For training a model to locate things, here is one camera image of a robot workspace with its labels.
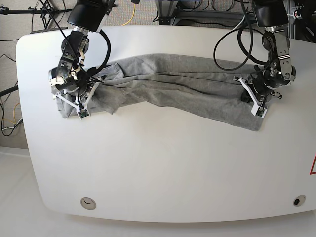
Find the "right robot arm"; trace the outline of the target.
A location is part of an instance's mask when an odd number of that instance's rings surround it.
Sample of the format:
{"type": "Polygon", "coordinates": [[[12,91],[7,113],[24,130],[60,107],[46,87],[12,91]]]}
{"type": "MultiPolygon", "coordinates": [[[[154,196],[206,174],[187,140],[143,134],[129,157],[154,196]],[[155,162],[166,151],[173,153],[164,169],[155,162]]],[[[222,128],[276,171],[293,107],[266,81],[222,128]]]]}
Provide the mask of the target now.
{"type": "Polygon", "coordinates": [[[111,43],[101,29],[115,2],[113,0],[79,0],[72,9],[68,23],[74,29],[64,37],[62,56],[57,67],[49,71],[49,84],[57,109],[63,118],[77,115],[80,119],[90,115],[88,104],[97,87],[102,83],[97,75],[107,67],[111,43]],[[85,54],[89,47],[88,33],[99,33],[107,44],[102,64],[84,69],[85,54]]]}

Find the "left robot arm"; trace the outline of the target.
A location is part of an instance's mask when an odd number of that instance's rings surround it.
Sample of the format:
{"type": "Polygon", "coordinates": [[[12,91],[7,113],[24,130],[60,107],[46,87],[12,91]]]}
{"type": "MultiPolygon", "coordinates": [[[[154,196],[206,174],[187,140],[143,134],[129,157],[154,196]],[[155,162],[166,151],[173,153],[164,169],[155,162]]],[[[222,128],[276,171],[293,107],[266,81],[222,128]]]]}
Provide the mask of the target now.
{"type": "Polygon", "coordinates": [[[252,10],[257,26],[264,28],[262,45],[268,51],[267,62],[250,58],[255,65],[256,76],[247,78],[234,77],[244,88],[241,100],[253,102],[251,112],[263,117],[269,100],[282,95],[276,92],[281,86],[288,86],[295,81],[296,69],[289,54],[290,41],[284,27],[289,23],[287,12],[281,0],[253,0],[252,10]]]}

